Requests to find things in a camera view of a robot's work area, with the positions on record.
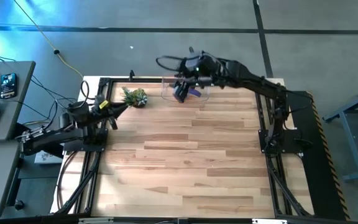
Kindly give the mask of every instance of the wooden tabletop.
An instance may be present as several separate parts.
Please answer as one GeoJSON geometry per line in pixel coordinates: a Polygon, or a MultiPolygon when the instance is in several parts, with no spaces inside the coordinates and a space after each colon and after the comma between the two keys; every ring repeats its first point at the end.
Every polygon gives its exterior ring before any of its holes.
{"type": "MultiPolygon", "coordinates": [[[[84,77],[91,96],[99,78],[84,77]]],[[[282,79],[272,81],[283,84],[282,79]]],[[[145,108],[127,109],[118,130],[108,125],[92,216],[274,216],[255,93],[210,88],[208,100],[179,104],[162,98],[161,83],[117,83],[114,101],[122,100],[123,86],[143,88],[149,100],[145,108]]],[[[287,126],[293,127],[291,119],[287,126]]],[[[78,153],[63,176],[64,201],[78,185],[83,156],[78,153]]],[[[313,213],[301,160],[284,154],[283,164],[288,187],[313,213]]],[[[51,212],[57,209],[55,201],[51,212]]]]}

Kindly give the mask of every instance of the caution tape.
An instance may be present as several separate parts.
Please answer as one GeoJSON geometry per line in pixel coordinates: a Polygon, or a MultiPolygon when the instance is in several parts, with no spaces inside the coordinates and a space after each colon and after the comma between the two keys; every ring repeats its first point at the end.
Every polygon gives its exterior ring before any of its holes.
{"type": "MultiPolygon", "coordinates": [[[[307,92],[307,93],[313,99],[313,95],[310,92],[307,92]]],[[[333,162],[333,159],[331,157],[331,153],[329,152],[329,149],[328,149],[328,143],[327,143],[326,136],[324,135],[323,125],[321,125],[321,121],[320,121],[320,117],[318,116],[316,105],[314,105],[314,100],[312,101],[311,108],[312,108],[313,113],[314,113],[314,118],[316,118],[318,131],[320,132],[321,140],[323,141],[323,146],[324,146],[324,150],[326,152],[326,156],[327,156],[327,159],[328,159],[328,164],[331,167],[331,173],[333,175],[333,180],[335,182],[335,187],[336,187],[336,190],[338,192],[339,200],[341,201],[341,204],[342,204],[343,212],[345,213],[345,219],[346,219],[346,221],[349,221],[351,218],[349,216],[349,212],[347,211],[345,198],[343,196],[341,185],[339,183],[338,176],[337,176],[336,171],[335,171],[334,162],[333,162]]]]}

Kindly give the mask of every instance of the smartphone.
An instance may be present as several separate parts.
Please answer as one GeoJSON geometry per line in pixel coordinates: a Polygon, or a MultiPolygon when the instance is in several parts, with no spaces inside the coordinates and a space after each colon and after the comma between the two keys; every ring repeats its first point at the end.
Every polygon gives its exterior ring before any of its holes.
{"type": "Polygon", "coordinates": [[[17,75],[10,73],[1,75],[1,94],[0,99],[6,100],[16,96],[17,94],[17,75]]]}

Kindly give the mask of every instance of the transparent bowl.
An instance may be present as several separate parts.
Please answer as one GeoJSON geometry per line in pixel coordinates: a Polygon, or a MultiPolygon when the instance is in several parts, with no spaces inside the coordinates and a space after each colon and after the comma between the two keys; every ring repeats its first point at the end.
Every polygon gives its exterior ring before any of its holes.
{"type": "Polygon", "coordinates": [[[179,103],[177,99],[173,96],[173,87],[175,86],[176,81],[180,81],[180,78],[175,77],[163,77],[161,83],[161,97],[170,105],[200,105],[203,106],[205,102],[209,99],[209,87],[206,86],[201,89],[199,86],[195,86],[185,99],[184,103],[179,103]]]}

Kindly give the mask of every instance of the small plant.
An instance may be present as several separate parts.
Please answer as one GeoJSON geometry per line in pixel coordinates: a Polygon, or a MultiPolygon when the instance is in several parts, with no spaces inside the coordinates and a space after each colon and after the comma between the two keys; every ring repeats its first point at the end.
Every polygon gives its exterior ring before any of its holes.
{"type": "Polygon", "coordinates": [[[124,90],[124,102],[128,106],[133,106],[135,108],[142,108],[147,103],[147,95],[143,89],[138,88],[137,90],[130,91],[128,88],[123,87],[124,90]]]}

